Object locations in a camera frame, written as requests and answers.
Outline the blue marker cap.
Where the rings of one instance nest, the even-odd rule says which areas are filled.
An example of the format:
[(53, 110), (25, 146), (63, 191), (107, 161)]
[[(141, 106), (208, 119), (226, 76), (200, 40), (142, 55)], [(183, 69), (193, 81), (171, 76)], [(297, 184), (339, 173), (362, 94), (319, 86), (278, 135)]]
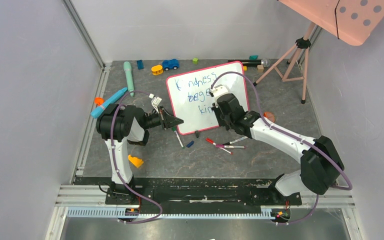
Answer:
[(186, 145), (186, 147), (187, 147), (187, 148), (190, 148), (194, 143), (195, 143), (195, 142), (192, 140), (192, 141), (190, 141), (190, 142)]

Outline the pink framed whiteboard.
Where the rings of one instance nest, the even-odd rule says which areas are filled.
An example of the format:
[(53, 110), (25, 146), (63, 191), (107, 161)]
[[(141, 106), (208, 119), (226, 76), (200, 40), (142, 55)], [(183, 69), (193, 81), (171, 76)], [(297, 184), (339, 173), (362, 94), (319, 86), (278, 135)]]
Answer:
[(188, 135), (219, 126), (211, 109), (215, 101), (210, 95), (210, 88), (216, 78), (226, 72), (242, 74), (243, 65), (239, 61), (228, 62), (167, 78), (166, 86), (173, 114), (183, 120), (177, 126), (179, 134)]

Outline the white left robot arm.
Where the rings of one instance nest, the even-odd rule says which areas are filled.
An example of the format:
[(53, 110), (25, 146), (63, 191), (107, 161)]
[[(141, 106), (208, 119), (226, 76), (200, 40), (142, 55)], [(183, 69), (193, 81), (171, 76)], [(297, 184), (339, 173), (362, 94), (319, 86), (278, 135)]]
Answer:
[(109, 104), (96, 122), (96, 130), (110, 156), (112, 176), (109, 192), (125, 204), (133, 203), (137, 190), (132, 186), (134, 177), (127, 145), (145, 146), (149, 140), (149, 129), (162, 127), (168, 130), (183, 123), (183, 119), (174, 116), (162, 105), (147, 113), (134, 105), (121, 107), (116, 103)]

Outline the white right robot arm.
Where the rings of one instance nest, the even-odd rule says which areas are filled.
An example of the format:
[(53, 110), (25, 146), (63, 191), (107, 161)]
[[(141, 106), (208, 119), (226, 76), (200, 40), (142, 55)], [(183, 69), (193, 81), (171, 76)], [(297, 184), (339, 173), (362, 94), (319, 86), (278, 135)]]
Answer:
[(282, 204), (292, 194), (304, 190), (324, 195), (345, 169), (328, 137), (298, 135), (256, 111), (245, 111), (232, 93), (217, 96), (211, 109), (219, 126), (275, 147), (300, 164), (299, 170), (283, 173), (271, 184), (268, 196), (275, 204)]

